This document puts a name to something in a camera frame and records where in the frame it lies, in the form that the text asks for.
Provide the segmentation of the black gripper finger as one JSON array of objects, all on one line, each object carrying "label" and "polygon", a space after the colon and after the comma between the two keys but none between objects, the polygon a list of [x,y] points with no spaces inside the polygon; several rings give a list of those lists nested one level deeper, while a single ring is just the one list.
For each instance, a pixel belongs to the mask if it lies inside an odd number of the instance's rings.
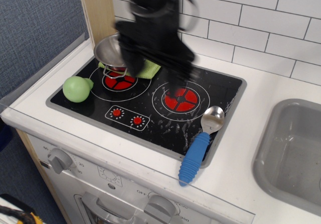
[{"label": "black gripper finger", "polygon": [[144,58],[135,49],[121,47],[123,61],[131,76],[137,77],[144,68]]},{"label": "black gripper finger", "polygon": [[170,96],[174,96],[179,88],[183,87],[185,82],[191,79],[194,68],[191,63],[184,63],[166,66],[165,69],[168,72],[167,80],[169,82]]}]

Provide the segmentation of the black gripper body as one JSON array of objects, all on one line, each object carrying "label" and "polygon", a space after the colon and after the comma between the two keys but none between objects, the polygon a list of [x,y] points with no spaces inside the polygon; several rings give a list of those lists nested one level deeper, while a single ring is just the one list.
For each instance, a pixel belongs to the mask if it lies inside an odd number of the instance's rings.
[{"label": "black gripper body", "polygon": [[157,18],[135,17],[135,22],[118,21],[121,47],[135,49],[163,67],[193,62],[193,52],[179,39],[179,14],[167,13]]}]

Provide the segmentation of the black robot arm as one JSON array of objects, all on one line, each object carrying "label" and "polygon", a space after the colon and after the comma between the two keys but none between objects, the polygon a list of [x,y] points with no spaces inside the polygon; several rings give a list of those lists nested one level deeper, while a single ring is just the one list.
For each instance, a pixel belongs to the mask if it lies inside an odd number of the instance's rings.
[{"label": "black robot arm", "polygon": [[170,97],[174,97],[193,70],[194,53],[179,39],[180,0],[130,0],[135,21],[118,21],[121,56],[137,76],[145,60],[167,69]]}]

